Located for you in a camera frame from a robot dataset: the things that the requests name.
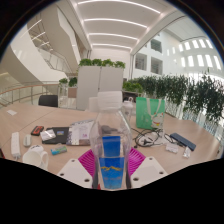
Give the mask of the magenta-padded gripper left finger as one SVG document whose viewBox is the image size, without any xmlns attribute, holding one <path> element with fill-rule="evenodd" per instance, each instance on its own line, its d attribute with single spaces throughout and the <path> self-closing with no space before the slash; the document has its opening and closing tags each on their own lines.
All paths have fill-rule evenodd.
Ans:
<svg viewBox="0 0 224 224">
<path fill-rule="evenodd" d="M 88 150 L 78 159 L 70 159 L 58 176 L 81 187 L 97 189 L 98 177 L 92 150 Z"/>
</svg>

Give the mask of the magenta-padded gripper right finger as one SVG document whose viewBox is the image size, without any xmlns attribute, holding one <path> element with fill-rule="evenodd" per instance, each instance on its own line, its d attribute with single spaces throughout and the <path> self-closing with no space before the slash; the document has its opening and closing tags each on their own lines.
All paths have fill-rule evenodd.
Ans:
<svg viewBox="0 0 224 224">
<path fill-rule="evenodd" d="M 146 157 L 132 148 L 128 157 L 127 188 L 140 188 L 168 175 L 165 169 L 153 157 Z"/>
</svg>

